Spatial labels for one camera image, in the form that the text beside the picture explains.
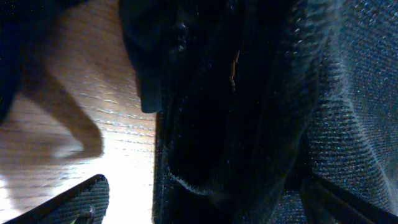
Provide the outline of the black knit skirt with buttons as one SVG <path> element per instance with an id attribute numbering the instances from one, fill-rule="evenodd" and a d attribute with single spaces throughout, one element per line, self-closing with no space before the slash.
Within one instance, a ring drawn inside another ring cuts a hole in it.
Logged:
<path id="1" fill-rule="evenodd" d="M 157 115 L 152 219 L 308 223 L 317 175 L 397 216 L 396 0 L 121 0 Z"/>

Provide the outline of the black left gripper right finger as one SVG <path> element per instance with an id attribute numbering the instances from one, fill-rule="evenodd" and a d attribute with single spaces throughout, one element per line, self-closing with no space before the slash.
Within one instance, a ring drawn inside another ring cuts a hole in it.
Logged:
<path id="1" fill-rule="evenodd" d="M 309 224 L 397 224 L 397 216 L 314 175 L 303 179 L 300 197 Z"/>

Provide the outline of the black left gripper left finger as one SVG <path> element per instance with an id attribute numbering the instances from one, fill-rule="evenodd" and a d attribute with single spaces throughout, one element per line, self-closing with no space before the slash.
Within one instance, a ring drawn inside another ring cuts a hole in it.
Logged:
<path id="1" fill-rule="evenodd" d="M 96 174 L 5 224 L 101 224 L 108 206 L 108 180 Z"/>

